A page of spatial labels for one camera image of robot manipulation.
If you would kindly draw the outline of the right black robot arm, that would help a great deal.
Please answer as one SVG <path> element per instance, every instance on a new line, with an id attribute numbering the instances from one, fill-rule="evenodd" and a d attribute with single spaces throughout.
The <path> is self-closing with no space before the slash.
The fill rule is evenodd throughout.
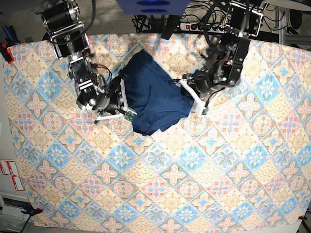
<path id="1" fill-rule="evenodd" d="M 69 78 L 75 82 L 77 105 L 85 113 L 95 113 L 95 123 L 122 117 L 132 121 L 135 110 L 128 106 L 124 78 L 104 77 L 94 64 L 90 43 L 78 4 L 74 0 L 45 0 L 33 12 L 41 16 L 58 59 L 69 61 Z"/>

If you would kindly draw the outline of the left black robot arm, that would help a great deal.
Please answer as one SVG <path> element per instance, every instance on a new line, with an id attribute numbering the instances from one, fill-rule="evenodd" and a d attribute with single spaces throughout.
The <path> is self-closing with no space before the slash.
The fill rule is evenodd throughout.
<path id="1" fill-rule="evenodd" d="M 208 44 L 206 64 L 194 73 L 184 74 L 174 83 L 194 99 L 197 115 L 205 115 L 212 97 L 240 83 L 243 62 L 248 54 L 250 36 L 257 36 L 267 2 L 264 0 L 216 0 L 202 19 L 202 31 Z M 216 42 L 209 37 L 208 23 L 215 8 L 225 11 L 224 33 Z"/>

